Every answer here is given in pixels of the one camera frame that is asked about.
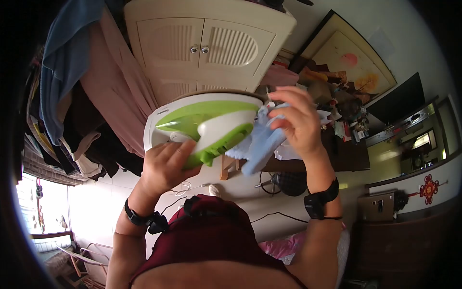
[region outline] steam iron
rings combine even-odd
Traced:
[[[237,145],[252,131],[265,96],[234,90],[186,95],[156,109],[147,119],[144,149],[168,141],[193,139],[197,145],[185,169],[206,164]]]

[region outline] white sock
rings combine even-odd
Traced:
[[[214,184],[210,184],[208,186],[208,193],[211,196],[220,197],[220,191],[218,190],[218,187],[215,186]]]

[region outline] blue towel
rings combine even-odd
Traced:
[[[40,118],[56,146],[64,130],[56,106],[88,69],[88,25],[101,18],[103,7],[103,0],[69,0],[48,31],[40,77]]]
[[[276,116],[269,119],[267,115],[271,110],[287,106],[289,106],[288,103],[274,108],[262,106],[258,110],[257,121],[250,135],[225,153],[225,155],[238,160],[247,160],[242,166],[242,173],[245,176],[261,171],[273,155],[274,150],[286,140],[286,135],[282,129],[270,128],[270,124],[275,119],[284,117]]]

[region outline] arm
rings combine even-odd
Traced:
[[[128,197],[129,208],[140,217],[150,216],[163,193],[197,175],[200,167],[182,171],[194,147],[193,141],[183,144],[170,142],[147,151],[143,175]],[[107,288],[128,288],[133,274],[146,262],[146,231],[147,226],[134,225],[122,209],[113,236]]]
[[[294,86],[286,86],[277,87],[270,98],[291,104],[291,107],[272,111],[269,116],[285,116],[285,120],[274,121],[272,128],[282,128],[290,144],[302,157],[310,193],[327,190],[335,180],[335,172],[321,143],[319,116],[311,97]],[[342,216],[340,196],[327,203],[324,210],[327,217]],[[335,287],[337,244],[341,230],[339,220],[310,220],[308,223],[305,241],[288,267],[308,288]]]

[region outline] maroon shirt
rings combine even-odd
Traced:
[[[200,200],[190,210],[193,217],[187,217],[184,208],[173,215],[169,230],[160,234],[152,255],[135,272],[130,286],[141,273],[166,264],[234,261],[283,271],[301,288],[307,288],[281,260],[267,255],[258,246],[249,216],[243,209],[218,197],[202,194],[198,197]],[[194,216],[199,212],[209,212],[209,215]]]

